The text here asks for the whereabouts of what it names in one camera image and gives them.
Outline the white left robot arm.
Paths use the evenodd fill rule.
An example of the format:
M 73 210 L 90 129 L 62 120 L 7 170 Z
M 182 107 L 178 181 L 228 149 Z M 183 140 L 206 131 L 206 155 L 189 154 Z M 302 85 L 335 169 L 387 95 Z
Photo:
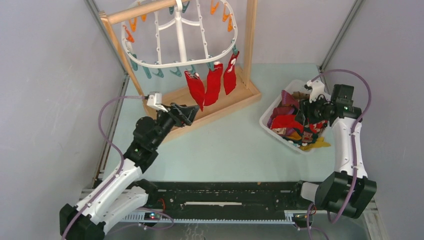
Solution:
M 63 240 L 102 240 L 125 216 L 139 207 L 153 208 L 157 187 L 143 178 L 158 156 L 158 147 L 173 128 L 193 124 L 198 105 L 171 103 L 156 111 L 156 118 L 140 118 L 133 140 L 115 170 L 75 205 L 59 212 Z

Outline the red Santa sock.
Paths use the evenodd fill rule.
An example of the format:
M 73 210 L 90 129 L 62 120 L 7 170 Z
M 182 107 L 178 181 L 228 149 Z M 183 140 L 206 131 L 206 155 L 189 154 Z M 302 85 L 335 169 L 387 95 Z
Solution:
M 237 77 L 235 73 L 235 65 L 238 59 L 240 52 L 238 51 L 236 54 L 232 54 L 227 68 L 224 71 L 223 74 L 223 85 L 224 85 L 224 91 L 226 95 L 229 95 L 237 85 Z
M 213 105 L 219 98 L 221 90 L 221 77 L 223 64 L 219 61 L 213 63 L 213 69 L 209 69 L 206 77 L 207 89 L 204 96 L 204 106 Z
M 200 79 L 200 75 L 197 72 L 184 71 L 187 86 L 191 97 L 194 99 L 200 110 L 204 110 L 205 101 L 205 86 Z

